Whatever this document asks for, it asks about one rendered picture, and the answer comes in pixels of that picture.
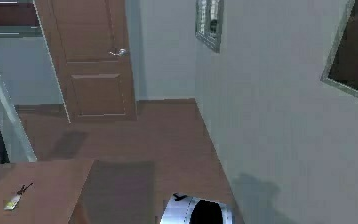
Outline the silver framed dark picture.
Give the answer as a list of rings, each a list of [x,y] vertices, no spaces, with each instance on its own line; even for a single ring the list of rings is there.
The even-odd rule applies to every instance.
[[[320,80],[358,98],[358,0],[348,0]]]

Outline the dark brown window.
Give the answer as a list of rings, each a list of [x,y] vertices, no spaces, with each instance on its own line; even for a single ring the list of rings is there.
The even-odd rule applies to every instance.
[[[41,35],[34,0],[0,0],[0,38]]]

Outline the brown wooden table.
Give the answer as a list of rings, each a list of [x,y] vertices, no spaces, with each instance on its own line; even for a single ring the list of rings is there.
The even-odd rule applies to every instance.
[[[91,224],[81,194],[94,161],[0,164],[0,224]],[[32,183],[12,211],[5,204]]]

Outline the brown wooden room door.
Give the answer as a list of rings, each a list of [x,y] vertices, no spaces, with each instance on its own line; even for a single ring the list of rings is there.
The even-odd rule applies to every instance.
[[[134,120],[126,0],[34,0],[71,122]],[[124,48],[117,57],[109,51]]]

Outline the small pale knife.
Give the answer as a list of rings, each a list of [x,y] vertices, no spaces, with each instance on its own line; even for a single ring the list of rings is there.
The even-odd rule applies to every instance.
[[[5,211],[12,211],[16,208],[16,206],[18,205],[18,203],[20,202],[20,199],[22,197],[22,195],[26,192],[26,190],[32,186],[32,183],[28,184],[28,185],[23,185],[17,192],[16,194],[5,204],[4,206],[4,210]]]

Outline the silver framed wall picture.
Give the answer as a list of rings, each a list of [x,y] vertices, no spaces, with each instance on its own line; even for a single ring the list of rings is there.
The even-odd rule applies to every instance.
[[[220,52],[224,0],[196,0],[195,37],[215,53]]]

